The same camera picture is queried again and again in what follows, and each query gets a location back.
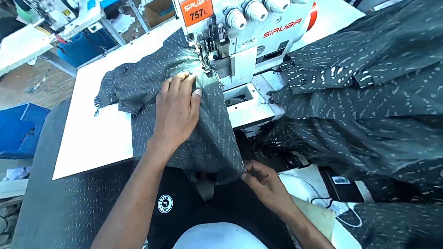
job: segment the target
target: barcode sticker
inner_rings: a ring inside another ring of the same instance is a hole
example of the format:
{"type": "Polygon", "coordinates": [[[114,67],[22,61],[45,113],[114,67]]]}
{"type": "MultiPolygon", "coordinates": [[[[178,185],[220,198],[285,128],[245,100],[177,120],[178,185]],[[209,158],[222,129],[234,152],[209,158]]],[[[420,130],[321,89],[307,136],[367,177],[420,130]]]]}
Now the barcode sticker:
{"type": "Polygon", "coordinates": [[[332,180],[334,181],[335,184],[351,184],[351,182],[348,179],[341,176],[333,176],[332,180]]]}
{"type": "Polygon", "coordinates": [[[211,0],[187,0],[180,3],[186,27],[214,14],[211,0]]]}

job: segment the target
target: cardboard box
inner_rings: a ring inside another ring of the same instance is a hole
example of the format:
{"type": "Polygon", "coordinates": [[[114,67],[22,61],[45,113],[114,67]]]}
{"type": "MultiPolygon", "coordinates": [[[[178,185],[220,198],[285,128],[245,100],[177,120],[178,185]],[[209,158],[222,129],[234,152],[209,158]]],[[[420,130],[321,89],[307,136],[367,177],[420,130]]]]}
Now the cardboard box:
{"type": "Polygon", "coordinates": [[[144,7],[144,14],[148,18],[151,27],[168,20],[175,15],[175,10],[164,13],[171,9],[172,0],[154,0],[144,7]]]}

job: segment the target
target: fabric pile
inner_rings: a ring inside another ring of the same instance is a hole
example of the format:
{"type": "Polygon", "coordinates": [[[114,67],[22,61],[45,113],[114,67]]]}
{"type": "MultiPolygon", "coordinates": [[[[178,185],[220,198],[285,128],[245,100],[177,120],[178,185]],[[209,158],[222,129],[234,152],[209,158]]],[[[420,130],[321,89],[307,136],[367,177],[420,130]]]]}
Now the fabric pile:
{"type": "Polygon", "coordinates": [[[209,180],[214,184],[228,183],[238,179],[245,170],[223,88],[215,76],[203,71],[195,49],[189,47],[184,37],[179,29],[155,53],[106,73],[95,105],[102,108],[119,103],[120,111],[132,113],[132,148],[134,157],[140,158],[154,132],[155,98],[163,81],[186,70],[197,74],[194,89],[203,90],[200,121],[167,165],[209,173],[209,180]]]}
{"type": "Polygon", "coordinates": [[[350,179],[443,183],[443,3],[406,0],[290,53],[266,141],[350,179]]]}

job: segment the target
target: fingernail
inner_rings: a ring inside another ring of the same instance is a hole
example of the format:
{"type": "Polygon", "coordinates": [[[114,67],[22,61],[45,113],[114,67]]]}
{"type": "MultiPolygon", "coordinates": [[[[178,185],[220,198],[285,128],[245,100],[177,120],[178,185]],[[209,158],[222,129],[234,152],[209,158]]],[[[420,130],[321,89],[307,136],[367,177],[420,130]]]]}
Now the fingernail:
{"type": "Polygon", "coordinates": [[[203,95],[203,92],[200,89],[195,90],[194,93],[200,97],[203,95]]]}

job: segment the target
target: hand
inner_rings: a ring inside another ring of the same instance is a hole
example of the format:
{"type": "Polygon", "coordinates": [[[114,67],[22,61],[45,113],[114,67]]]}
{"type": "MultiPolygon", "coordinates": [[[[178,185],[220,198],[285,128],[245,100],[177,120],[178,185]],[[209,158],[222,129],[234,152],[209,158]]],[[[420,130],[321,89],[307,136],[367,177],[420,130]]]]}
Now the hand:
{"type": "Polygon", "coordinates": [[[283,220],[293,214],[297,206],[276,171],[254,160],[245,161],[245,164],[248,173],[242,174],[241,178],[261,202],[283,220]],[[257,175],[260,181],[251,174],[257,175]]]}
{"type": "Polygon", "coordinates": [[[200,118],[202,91],[197,89],[191,95],[195,78],[189,72],[176,74],[163,82],[157,94],[152,138],[172,153],[189,138],[200,118]]]}

